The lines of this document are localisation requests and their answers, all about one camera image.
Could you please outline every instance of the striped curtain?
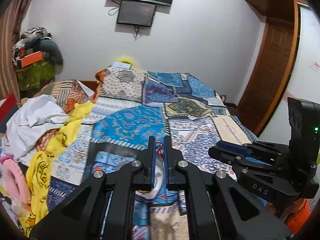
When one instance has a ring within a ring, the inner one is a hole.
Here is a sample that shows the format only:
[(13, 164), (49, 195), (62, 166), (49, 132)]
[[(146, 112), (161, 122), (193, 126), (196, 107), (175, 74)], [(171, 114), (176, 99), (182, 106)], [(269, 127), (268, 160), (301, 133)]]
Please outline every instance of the striped curtain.
[(19, 40), (21, 22), (31, 0), (13, 0), (0, 18), (0, 98), (8, 93), (20, 102), (16, 73), (12, 66), (12, 46)]

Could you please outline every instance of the white wall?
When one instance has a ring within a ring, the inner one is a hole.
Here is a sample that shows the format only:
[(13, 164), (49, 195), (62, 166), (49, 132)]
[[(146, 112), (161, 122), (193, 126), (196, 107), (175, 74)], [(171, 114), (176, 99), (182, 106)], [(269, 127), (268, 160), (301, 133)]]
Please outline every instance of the white wall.
[(116, 26), (116, 16), (108, 16), (112, 6), (106, 0), (32, 1), (25, 26), (47, 28), (64, 57), (56, 80), (94, 80), (96, 71), (128, 56), (146, 70), (190, 72), (227, 94), (228, 102), (239, 97), (264, 26), (245, 0), (173, 0), (171, 8), (158, 6), (153, 26), (143, 32), (149, 36), (137, 41), (132, 26)]
[(31, 10), (31, 7), (32, 7), (32, 1), (30, 3), (30, 6), (26, 12), (26, 15), (21, 23), (21, 29), (20, 29), (20, 35), (23, 34), (24, 31), (26, 31), (27, 29), (29, 29), (29, 17), (30, 17), (30, 10)]

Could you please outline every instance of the orange object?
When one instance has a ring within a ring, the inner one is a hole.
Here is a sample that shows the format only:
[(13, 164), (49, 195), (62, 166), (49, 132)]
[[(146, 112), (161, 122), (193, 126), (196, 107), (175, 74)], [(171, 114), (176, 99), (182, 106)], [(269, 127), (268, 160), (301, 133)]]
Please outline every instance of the orange object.
[(309, 215), (310, 215), (310, 206), (309, 206), (309, 200), (307, 199), (303, 208), (299, 212), (293, 213), (290, 216), (288, 216), (287, 219), (284, 221), (284, 223), (290, 228), (291, 233), (295, 234), (300, 230), (303, 224), (307, 221)]
[(42, 51), (38, 51), (35, 53), (32, 53), (30, 55), (25, 56), (24, 58), (21, 59), (21, 67), (28, 66), (32, 63), (35, 63), (39, 60), (43, 59), (42, 57)]

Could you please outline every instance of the small monitor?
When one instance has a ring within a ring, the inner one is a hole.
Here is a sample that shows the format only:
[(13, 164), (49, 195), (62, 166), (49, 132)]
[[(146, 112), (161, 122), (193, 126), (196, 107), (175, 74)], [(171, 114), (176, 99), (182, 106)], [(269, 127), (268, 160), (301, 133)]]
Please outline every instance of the small monitor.
[(155, 10), (154, 4), (122, 1), (117, 23), (151, 27)]

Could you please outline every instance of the yellow cloth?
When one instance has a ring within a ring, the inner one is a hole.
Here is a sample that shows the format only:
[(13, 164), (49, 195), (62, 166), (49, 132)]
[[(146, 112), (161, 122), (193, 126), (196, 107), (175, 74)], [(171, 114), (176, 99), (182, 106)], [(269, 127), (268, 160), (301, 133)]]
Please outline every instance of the yellow cloth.
[(76, 139), (83, 117), (90, 113), (93, 106), (91, 102), (81, 105), (75, 103), (72, 115), (59, 133), (49, 141), (45, 152), (37, 152), (32, 157), (26, 173), (27, 185), (31, 191), (31, 211), (27, 216), (19, 218), (27, 237), (31, 229), (48, 214), (47, 195), (52, 161)]
[(317, 159), (317, 165), (320, 163), (320, 149), (319, 149), (319, 154), (318, 154), (318, 159)]
[(122, 63), (130, 64), (130, 65), (135, 66), (135, 67), (138, 66), (137, 63), (132, 58), (129, 58), (129, 57), (121, 57), (121, 58), (117, 59), (116, 62), (122, 62)]

